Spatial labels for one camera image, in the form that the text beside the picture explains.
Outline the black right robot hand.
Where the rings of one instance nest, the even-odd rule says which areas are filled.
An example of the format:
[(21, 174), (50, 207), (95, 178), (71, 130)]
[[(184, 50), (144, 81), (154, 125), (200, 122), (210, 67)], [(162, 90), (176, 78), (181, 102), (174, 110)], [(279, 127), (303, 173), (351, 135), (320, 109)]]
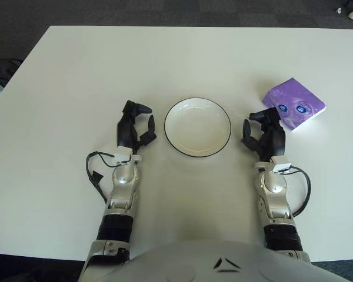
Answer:
[[(260, 139), (251, 136), (251, 125), (249, 120), (256, 121), (261, 125), (263, 132)], [(275, 107), (250, 113), (249, 120), (245, 119), (242, 125), (241, 142), (253, 152), (256, 152), (261, 162), (268, 162), (271, 157), (282, 156), (285, 153), (285, 131), (280, 125), (280, 116)]]

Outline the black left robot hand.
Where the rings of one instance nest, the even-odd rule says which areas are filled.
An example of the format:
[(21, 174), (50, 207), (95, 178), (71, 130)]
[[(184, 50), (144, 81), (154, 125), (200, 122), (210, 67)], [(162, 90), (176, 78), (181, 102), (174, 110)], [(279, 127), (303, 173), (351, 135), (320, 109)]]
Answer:
[[(121, 120), (117, 124), (117, 145), (132, 149), (135, 155), (140, 147), (146, 146), (156, 139), (155, 121), (152, 115), (152, 109), (128, 100), (122, 113)], [(148, 119), (148, 131), (138, 138), (135, 120), (140, 114), (150, 114), (150, 117)]]

